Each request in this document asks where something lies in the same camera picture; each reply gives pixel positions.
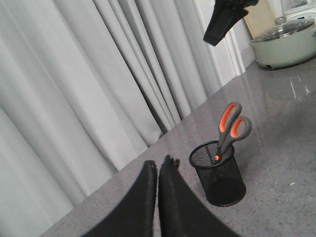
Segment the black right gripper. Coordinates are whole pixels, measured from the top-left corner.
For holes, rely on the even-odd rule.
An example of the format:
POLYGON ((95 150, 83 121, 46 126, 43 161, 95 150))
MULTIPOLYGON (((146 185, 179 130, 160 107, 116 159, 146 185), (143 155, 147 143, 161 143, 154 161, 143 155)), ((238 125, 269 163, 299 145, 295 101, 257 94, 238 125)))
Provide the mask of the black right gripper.
POLYGON ((216 0, 203 40, 216 46, 235 23, 243 18, 243 12, 247 14, 245 8, 257 3, 258 0, 216 0))

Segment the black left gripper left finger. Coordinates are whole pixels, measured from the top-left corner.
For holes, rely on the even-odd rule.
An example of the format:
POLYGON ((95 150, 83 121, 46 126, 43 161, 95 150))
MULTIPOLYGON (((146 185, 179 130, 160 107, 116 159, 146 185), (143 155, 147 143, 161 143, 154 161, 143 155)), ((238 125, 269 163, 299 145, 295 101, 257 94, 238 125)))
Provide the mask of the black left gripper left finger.
POLYGON ((151 237, 157 191, 157 167, 147 160, 124 198, 86 237, 151 237))

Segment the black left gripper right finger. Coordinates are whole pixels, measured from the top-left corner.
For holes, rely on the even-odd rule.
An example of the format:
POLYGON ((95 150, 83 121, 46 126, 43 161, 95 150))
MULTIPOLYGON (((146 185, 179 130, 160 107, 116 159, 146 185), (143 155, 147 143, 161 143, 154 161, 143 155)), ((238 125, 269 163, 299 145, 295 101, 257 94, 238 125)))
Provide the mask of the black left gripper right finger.
POLYGON ((180 161, 167 155, 160 168, 158 211, 162 237, 237 237, 196 197, 179 173, 180 161))

